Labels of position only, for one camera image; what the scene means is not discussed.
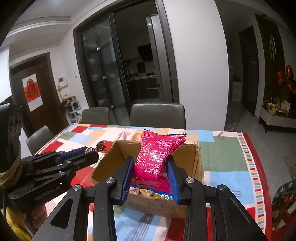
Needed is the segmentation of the person's left hand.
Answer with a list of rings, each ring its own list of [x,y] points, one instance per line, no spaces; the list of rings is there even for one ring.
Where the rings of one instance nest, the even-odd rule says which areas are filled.
[[[47,218],[46,206],[44,204],[39,206],[32,211],[31,215],[33,218],[32,224],[34,228],[39,229]]]

